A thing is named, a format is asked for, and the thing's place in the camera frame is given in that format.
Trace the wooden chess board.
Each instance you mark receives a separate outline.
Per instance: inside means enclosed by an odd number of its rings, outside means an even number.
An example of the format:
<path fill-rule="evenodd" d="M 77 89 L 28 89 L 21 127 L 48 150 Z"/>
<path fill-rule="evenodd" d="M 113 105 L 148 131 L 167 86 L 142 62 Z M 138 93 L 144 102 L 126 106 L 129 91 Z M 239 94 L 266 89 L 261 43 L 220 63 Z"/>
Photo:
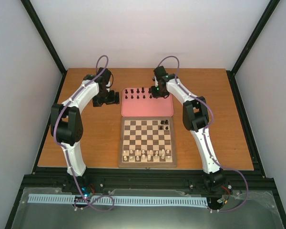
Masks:
<path fill-rule="evenodd" d="M 165 161 L 160 161 L 161 150 L 165 150 Z M 146 161 L 141 161 L 141 151 L 145 150 Z M 149 151 L 153 151 L 151 160 L 147 160 Z M 128 161 L 124 161 L 123 151 L 127 152 Z M 158 151 L 158 159 L 153 160 Z M 121 140 L 119 152 L 119 168 L 175 168 L 177 166 L 177 152 L 174 137 L 174 123 L 172 117 L 123 117 L 121 122 Z"/>

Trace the black right frame post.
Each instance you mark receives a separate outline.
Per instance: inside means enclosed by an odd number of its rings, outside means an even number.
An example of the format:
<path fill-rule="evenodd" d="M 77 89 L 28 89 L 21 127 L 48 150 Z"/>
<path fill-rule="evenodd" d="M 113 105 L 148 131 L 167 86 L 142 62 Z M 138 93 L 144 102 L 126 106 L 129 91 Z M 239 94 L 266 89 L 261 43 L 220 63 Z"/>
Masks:
<path fill-rule="evenodd" d="M 240 67 L 244 63 L 246 57 L 248 56 L 250 50 L 254 46 L 255 42 L 257 41 L 259 35 L 263 31 L 264 27 L 266 26 L 267 22 L 271 18 L 273 12 L 275 11 L 276 7 L 280 3 L 280 0 L 270 0 L 267 4 L 265 10 L 263 11 L 259 21 L 257 22 L 255 28 L 253 29 L 250 37 L 248 38 L 245 46 L 243 47 L 239 57 L 237 58 L 233 68 L 231 69 L 231 75 L 233 77 L 236 76 L 237 72 L 239 71 Z"/>

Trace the black frame post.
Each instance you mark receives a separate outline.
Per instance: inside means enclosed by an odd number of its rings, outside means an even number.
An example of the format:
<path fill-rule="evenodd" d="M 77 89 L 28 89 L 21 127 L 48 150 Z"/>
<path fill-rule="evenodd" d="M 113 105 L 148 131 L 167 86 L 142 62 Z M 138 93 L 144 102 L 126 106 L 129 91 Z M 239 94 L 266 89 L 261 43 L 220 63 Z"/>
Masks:
<path fill-rule="evenodd" d="M 52 59 L 54 60 L 59 72 L 64 75 L 66 74 L 67 70 L 65 69 L 54 45 L 52 44 L 50 37 L 48 36 L 33 4 L 30 0 L 20 0 L 23 7 L 25 8 L 28 16 L 30 17 L 33 25 L 35 26 L 37 32 L 39 33 L 41 39 L 43 40 L 46 48 L 48 49 Z"/>
<path fill-rule="evenodd" d="M 237 72 L 239 71 L 240 67 L 244 63 L 246 57 L 248 56 L 250 50 L 254 46 L 255 42 L 257 41 L 259 35 L 263 31 L 264 27 L 266 26 L 267 22 L 271 18 L 273 12 L 275 11 L 276 7 L 280 3 L 280 0 L 270 0 L 267 4 L 265 10 L 263 11 L 259 21 L 257 22 L 255 28 L 253 29 L 250 37 L 248 38 L 245 46 L 243 47 L 239 57 L 237 58 L 233 68 L 231 69 L 231 75 L 233 77 L 236 76 Z"/>

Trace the pink plastic tray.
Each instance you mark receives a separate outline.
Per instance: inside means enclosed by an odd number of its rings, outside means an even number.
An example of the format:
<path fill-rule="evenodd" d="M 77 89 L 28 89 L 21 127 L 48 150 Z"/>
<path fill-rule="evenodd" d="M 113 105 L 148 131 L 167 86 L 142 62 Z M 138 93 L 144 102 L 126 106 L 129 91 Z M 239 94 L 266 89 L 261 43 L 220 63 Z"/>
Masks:
<path fill-rule="evenodd" d="M 168 116 L 171 117 L 174 114 L 173 100 L 171 96 L 164 98 L 152 98 L 149 96 L 152 95 L 148 93 L 148 87 L 144 87 L 145 92 L 141 93 L 142 87 L 133 87 L 125 88 L 122 93 L 122 108 L 121 115 L 122 117 L 162 117 Z"/>

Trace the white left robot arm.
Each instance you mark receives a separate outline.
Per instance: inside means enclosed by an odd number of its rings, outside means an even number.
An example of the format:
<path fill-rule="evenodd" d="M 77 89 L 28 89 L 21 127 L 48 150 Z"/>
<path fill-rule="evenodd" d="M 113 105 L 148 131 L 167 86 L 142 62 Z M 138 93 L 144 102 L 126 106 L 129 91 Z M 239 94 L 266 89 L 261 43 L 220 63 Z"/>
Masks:
<path fill-rule="evenodd" d="M 103 104 L 119 104 L 119 93 L 111 90 L 113 74 L 107 68 L 99 68 L 96 75 L 84 77 L 75 93 L 61 104 L 51 107 L 51 135 L 63 150 L 68 174 L 75 176 L 73 187 L 79 192 L 86 191 L 90 181 L 83 176 L 86 165 L 82 158 L 80 140 L 83 135 L 81 113 L 89 102 L 94 107 Z"/>

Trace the black left frame post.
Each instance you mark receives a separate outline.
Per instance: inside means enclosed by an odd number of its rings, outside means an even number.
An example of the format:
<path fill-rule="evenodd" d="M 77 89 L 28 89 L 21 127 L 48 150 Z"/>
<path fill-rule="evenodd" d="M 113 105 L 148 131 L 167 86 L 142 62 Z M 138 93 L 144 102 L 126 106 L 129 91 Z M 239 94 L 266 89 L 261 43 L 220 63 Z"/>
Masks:
<path fill-rule="evenodd" d="M 52 44 L 50 37 L 48 36 L 33 4 L 30 0 L 20 0 L 23 7 L 25 8 L 28 16 L 30 17 L 33 25 L 35 26 L 37 32 L 39 33 L 41 39 L 43 40 L 46 48 L 48 49 L 52 59 L 54 60 L 59 72 L 64 75 L 66 74 L 67 70 L 65 69 L 54 45 Z"/>

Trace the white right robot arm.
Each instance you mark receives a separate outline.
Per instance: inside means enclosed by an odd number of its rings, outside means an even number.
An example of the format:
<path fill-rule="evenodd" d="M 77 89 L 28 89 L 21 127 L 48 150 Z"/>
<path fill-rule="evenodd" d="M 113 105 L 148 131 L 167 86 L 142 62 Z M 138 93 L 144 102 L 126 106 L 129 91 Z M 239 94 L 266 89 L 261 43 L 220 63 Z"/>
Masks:
<path fill-rule="evenodd" d="M 202 160 L 204 188 L 214 193 L 225 177 L 217 160 L 209 134 L 209 113 L 204 97 L 191 93 L 175 74 L 168 74 L 163 66 L 154 69 L 155 85 L 150 92 L 153 98 L 173 95 L 183 106 L 183 125 L 192 134 Z"/>

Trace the black front frame rail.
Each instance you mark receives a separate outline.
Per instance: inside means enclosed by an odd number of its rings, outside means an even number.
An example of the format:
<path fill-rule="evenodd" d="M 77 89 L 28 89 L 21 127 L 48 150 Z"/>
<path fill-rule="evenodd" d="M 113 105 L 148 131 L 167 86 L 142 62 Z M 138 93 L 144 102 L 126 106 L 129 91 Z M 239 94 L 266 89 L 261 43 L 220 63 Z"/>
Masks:
<path fill-rule="evenodd" d="M 232 171 L 225 171 L 226 182 L 233 191 L 272 191 L 277 188 L 272 178 L 262 176 L 260 172 L 244 171 L 245 179 Z M 77 179 L 80 187 L 93 186 L 95 192 L 105 193 L 115 189 L 164 189 L 178 190 L 188 194 L 219 195 L 224 192 L 223 186 L 213 189 L 204 187 L 201 170 L 151 170 L 151 169 L 92 169 L 88 168 L 82 177 Z M 21 188 L 25 187 L 59 187 L 64 192 L 78 193 L 74 179 L 63 168 L 39 167 L 32 174 L 23 177 Z"/>

